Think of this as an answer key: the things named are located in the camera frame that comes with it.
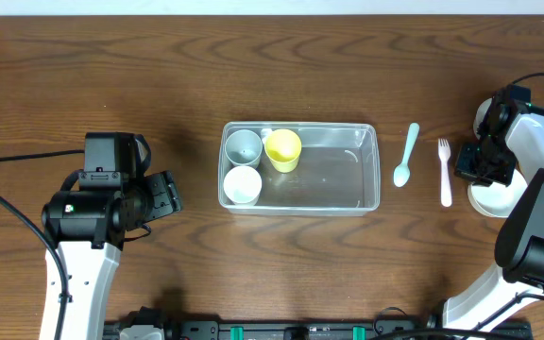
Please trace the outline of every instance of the white cup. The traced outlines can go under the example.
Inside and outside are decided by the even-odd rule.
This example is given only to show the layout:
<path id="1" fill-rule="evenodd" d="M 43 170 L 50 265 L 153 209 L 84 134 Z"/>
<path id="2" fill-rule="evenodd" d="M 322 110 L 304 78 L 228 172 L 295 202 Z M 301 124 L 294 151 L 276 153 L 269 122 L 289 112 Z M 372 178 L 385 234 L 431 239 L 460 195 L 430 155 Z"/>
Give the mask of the white cup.
<path id="1" fill-rule="evenodd" d="M 250 166 L 237 166 L 224 177 L 224 193 L 240 206 L 254 206 L 262 191 L 262 177 Z"/>
<path id="2" fill-rule="evenodd" d="M 226 140 L 226 157 L 234 166 L 257 168 L 263 147 L 262 139 L 257 133 L 247 129 L 238 130 Z"/>

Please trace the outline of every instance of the white plate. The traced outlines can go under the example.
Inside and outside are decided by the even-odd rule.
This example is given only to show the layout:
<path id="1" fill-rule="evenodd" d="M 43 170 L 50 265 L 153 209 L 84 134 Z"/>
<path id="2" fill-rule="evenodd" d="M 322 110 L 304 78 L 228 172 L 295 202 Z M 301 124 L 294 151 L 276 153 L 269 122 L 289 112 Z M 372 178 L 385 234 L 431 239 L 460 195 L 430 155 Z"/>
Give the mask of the white plate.
<path id="1" fill-rule="evenodd" d="M 506 218 L 513 211 L 527 186 L 524 176 L 518 170 L 514 170 L 514 176 L 508 187 L 499 183 L 492 183 L 489 187 L 469 184 L 467 196 L 478 213 Z"/>

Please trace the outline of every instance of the gray cup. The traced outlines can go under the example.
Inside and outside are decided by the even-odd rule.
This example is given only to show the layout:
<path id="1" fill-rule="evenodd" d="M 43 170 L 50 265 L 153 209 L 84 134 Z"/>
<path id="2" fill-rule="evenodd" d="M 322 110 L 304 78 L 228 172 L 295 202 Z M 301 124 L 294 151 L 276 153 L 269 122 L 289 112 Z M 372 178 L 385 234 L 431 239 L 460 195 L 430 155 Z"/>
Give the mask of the gray cup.
<path id="1" fill-rule="evenodd" d="M 238 130 L 226 140 L 226 157 L 234 166 L 257 168 L 262 157 L 262 139 L 251 130 Z"/>

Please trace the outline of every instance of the plastic spoon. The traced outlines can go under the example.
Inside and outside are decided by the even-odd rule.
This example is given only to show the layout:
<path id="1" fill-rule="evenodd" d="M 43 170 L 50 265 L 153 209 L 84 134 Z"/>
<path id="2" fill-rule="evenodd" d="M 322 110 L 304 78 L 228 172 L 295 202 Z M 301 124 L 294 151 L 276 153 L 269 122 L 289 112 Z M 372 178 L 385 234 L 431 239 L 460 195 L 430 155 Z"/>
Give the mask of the plastic spoon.
<path id="1" fill-rule="evenodd" d="M 411 177 L 411 171 L 408 169 L 408 159 L 411 157 L 411 151 L 415 146 L 415 140 L 419 133 L 419 124 L 413 123 L 408 127 L 408 135 L 406 136 L 406 145 L 404 146 L 404 156 L 402 157 L 402 163 L 394 170 L 394 185 L 401 187 Z"/>

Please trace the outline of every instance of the yellow cup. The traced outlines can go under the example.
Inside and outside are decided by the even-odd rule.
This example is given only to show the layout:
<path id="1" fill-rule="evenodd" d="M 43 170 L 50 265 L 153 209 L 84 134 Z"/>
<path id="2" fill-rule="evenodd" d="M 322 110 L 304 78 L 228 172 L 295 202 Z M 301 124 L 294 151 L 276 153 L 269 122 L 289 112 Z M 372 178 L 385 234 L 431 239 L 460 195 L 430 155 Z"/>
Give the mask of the yellow cup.
<path id="1" fill-rule="evenodd" d="M 270 133 L 263 148 L 279 172 L 288 173 L 298 166 L 301 140 L 295 132 L 286 128 L 278 129 Z"/>

